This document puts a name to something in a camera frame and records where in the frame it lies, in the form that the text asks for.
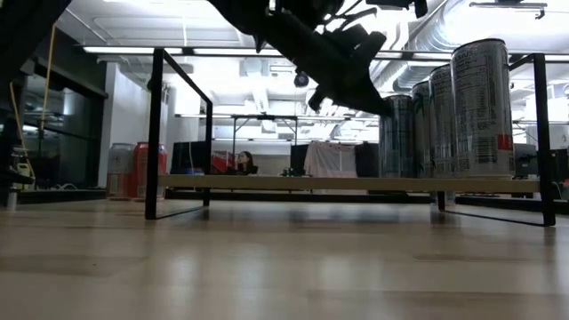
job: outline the person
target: person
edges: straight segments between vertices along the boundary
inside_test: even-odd
[[[256,174],[259,170],[258,167],[254,165],[252,160],[252,154],[249,151],[243,151],[237,157],[237,171],[238,175],[248,175]]]

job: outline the window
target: window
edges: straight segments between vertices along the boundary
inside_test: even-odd
[[[102,104],[52,83],[44,111],[45,82],[41,76],[29,76],[25,98],[24,141],[36,184],[42,189],[69,183],[96,187]]]

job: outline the can label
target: can label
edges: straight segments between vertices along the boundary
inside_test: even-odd
[[[417,177],[431,176],[431,107],[429,83],[413,87],[413,109],[415,111],[415,167]]]
[[[380,172],[383,178],[413,178],[413,102],[398,95],[386,100],[394,115],[380,118]]]
[[[508,52],[499,42],[453,54],[458,171],[462,176],[514,174]]]
[[[429,84],[434,113],[434,175],[436,178],[450,178],[456,171],[453,84],[450,66],[434,70],[430,75]]]

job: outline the fluorescent light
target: fluorescent light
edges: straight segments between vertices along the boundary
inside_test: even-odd
[[[270,66],[269,68],[270,72],[294,72],[294,70],[296,70],[295,66],[282,66],[282,65],[274,65],[274,66]]]
[[[231,138],[213,138],[214,141],[233,141]],[[249,141],[248,139],[236,138],[235,141]]]
[[[364,118],[364,117],[361,117],[361,118],[352,118],[351,121],[364,121],[364,122],[366,122],[366,121],[380,121],[380,119],[379,119],[378,117],[375,117],[375,118],[370,118],[370,117]]]
[[[449,52],[416,52],[413,55],[414,59],[423,60],[446,60],[450,61],[453,55]]]
[[[445,61],[409,61],[407,65],[410,67],[440,67],[448,64]]]
[[[546,54],[547,62],[569,62],[569,54]]]
[[[287,140],[287,139],[249,139],[249,141],[255,141],[255,142],[291,142],[291,140]]]
[[[231,138],[213,138],[213,140],[215,140],[215,141],[233,141],[233,139],[231,139]],[[240,142],[294,142],[294,140],[288,140],[288,139],[255,139],[255,138],[251,138],[251,139],[236,138],[235,141],[240,141]]]
[[[176,115],[179,117],[186,117],[186,118],[197,118],[197,119],[206,119],[207,115]],[[229,119],[231,118],[230,115],[213,115],[214,119]]]
[[[271,56],[282,57],[283,55],[275,49],[263,49],[259,53],[255,49],[247,48],[196,48],[194,54],[197,56],[238,56],[238,57],[256,57]]]
[[[123,46],[86,46],[83,50],[95,54],[152,54],[154,48],[150,47],[123,47]],[[165,48],[170,54],[183,54],[181,48]]]
[[[348,116],[299,116],[299,120],[330,120],[344,121],[349,119]]]
[[[398,60],[401,59],[401,52],[378,52],[375,59],[380,60]]]

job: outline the cable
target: cable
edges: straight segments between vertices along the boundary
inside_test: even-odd
[[[52,38],[50,39],[50,52],[47,59],[47,77],[45,78],[45,94],[44,94],[44,108],[42,109],[42,117],[40,124],[40,134],[44,135],[45,126],[45,110],[47,109],[47,99],[50,95],[50,80],[52,78],[52,58],[53,58],[53,42],[55,40],[55,24],[52,26]]]
[[[14,109],[14,117],[16,118],[16,124],[18,125],[18,134],[21,140],[21,147],[24,149],[24,156],[26,157],[26,163],[29,166],[29,171],[32,174],[32,177],[35,179],[36,173],[34,172],[34,168],[32,168],[32,163],[29,162],[28,148],[26,148],[26,141],[24,141],[24,133],[22,131],[22,126],[20,122],[20,112],[18,110],[18,107],[16,106],[16,95],[14,94],[14,86],[12,83],[10,83],[10,97],[12,101],[12,107]]]

